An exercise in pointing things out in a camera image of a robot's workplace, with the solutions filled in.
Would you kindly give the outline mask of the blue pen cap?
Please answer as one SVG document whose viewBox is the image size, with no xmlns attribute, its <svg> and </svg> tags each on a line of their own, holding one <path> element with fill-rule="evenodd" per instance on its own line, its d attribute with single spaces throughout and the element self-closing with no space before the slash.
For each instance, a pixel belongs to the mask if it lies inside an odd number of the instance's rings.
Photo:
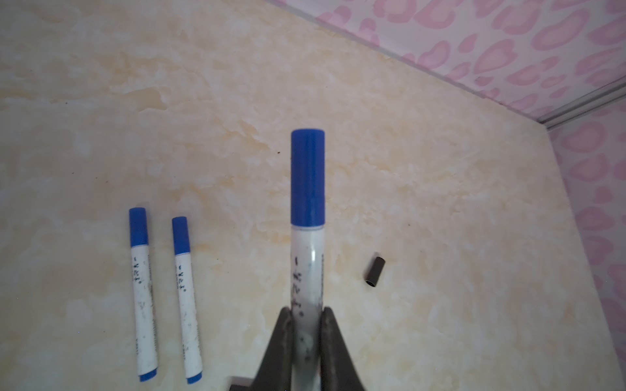
<svg viewBox="0 0 626 391">
<path fill-rule="evenodd" d="M 291 224 L 325 224 L 325 133 L 300 129 L 291 133 Z"/>
</svg>

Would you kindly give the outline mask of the white marker blue tip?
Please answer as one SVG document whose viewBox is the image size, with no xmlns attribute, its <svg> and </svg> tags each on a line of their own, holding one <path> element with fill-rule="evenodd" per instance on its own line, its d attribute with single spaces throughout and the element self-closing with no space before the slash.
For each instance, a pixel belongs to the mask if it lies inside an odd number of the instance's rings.
<svg viewBox="0 0 626 391">
<path fill-rule="evenodd" d="M 291 230 L 293 390 L 319 390 L 320 324 L 324 291 L 323 226 Z"/>
</svg>

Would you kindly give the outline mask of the white marker blue end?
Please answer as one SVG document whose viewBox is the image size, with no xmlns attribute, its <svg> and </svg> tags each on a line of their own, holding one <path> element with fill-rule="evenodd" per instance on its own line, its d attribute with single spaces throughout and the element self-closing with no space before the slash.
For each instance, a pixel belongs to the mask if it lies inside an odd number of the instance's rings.
<svg viewBox="0 0 626 391">
<path fill-rule="evenodd" d="M 173 218 L 172 231 L 185 379 L 188 384 L 195 384 L 202 378 L 203 363 L 187 218 Z"/>
</svg>

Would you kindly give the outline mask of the white marker pen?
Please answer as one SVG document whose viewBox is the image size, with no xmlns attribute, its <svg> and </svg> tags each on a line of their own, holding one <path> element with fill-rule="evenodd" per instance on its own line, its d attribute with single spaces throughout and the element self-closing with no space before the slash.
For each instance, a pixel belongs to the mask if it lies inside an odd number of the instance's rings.
<svg viewBox="0 0 626 391">
<path fill-rule="evenodd" d="M 135 305 L 135 345 L 140 382 L 153 379 L 158 369 L 157 330 L 145 208 L 129 210 L 130 256 Z"/>
</svg>

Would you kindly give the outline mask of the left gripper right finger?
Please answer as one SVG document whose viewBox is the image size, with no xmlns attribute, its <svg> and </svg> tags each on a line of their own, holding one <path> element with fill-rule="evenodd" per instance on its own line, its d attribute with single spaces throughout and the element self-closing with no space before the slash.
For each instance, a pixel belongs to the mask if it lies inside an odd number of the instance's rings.
<svg viewBox="0 0 626 391">
<path fill-rule="evenodd" d="M 321 315 L 320 387 L 323 391 L 365 391 L 330 307 Z"/>
</svg>

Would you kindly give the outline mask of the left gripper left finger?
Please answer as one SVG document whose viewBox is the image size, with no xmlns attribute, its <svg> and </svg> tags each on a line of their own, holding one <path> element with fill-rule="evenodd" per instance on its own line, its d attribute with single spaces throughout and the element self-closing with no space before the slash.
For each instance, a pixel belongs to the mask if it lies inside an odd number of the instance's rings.
<svg viewBox="0 0 626 391">
<path fill-rule="evenodd" d="M 292 385 L 294 325 L 288 307 L 281 309 L 251 390 L 286 391 Z"/>
</svg>

